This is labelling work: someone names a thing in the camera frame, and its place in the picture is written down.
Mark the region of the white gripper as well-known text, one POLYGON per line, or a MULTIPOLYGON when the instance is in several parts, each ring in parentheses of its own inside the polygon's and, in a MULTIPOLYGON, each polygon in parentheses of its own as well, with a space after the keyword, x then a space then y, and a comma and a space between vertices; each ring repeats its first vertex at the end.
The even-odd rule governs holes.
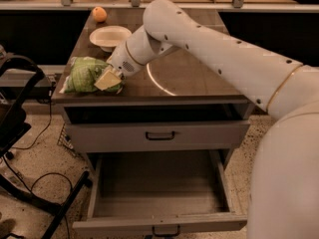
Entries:
MULTIPOLYGON (((109 57, 109 64, 120 71, 125 77, 133 76, 145 68, 145 65, 137 62, 133 57, 132 53, 129 51, 127 41, 122 42, 115 48, 114 52, 109 57)), ((118 87, 122 82, 123 75, 116 70, 104 70, 95 81, 95 87, 100 91, 118 87)))

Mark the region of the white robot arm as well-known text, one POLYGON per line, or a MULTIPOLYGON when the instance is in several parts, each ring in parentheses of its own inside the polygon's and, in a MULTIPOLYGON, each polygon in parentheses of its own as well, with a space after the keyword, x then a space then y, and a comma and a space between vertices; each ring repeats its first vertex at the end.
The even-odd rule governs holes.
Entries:
POLYGON ((319 239, 319 73, 300 62, 193 21, 155 0, 143 24, 111 55, 129 77, 182 48, 268 112, 276 122, 257 149, 247 239, 319 239))

